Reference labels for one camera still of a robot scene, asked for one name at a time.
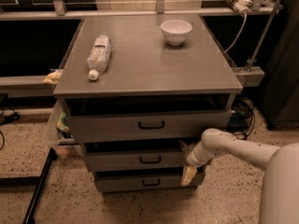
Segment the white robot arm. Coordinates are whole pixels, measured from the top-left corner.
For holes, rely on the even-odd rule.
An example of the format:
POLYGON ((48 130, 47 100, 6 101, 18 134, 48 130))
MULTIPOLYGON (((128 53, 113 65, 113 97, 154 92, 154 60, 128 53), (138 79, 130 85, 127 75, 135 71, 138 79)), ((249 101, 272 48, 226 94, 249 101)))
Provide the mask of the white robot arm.
POLYGON ((259 224, 299 224, 298 143, 276 147, 210 128, 195 145, 181 147, 186 161, 181 186, 188 186, 208 161, 230 154, 264 170, 259 224))

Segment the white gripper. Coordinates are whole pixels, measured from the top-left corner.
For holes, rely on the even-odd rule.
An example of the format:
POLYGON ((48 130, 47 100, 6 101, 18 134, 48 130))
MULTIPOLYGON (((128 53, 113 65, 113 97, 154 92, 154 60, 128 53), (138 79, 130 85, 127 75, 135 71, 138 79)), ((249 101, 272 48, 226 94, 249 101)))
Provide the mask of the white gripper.
POLYGON ((205 147, 202 142, 187 144, 179 140, 178 143, 180 144, 181 150, 185 153, 186 162, 189 165, 183 168, 183 175, 180 182, 182 187, 186 187, 196 176, 196 167, 205 165, 209 160, 217 157, 218 153, 215 150, 205 147))

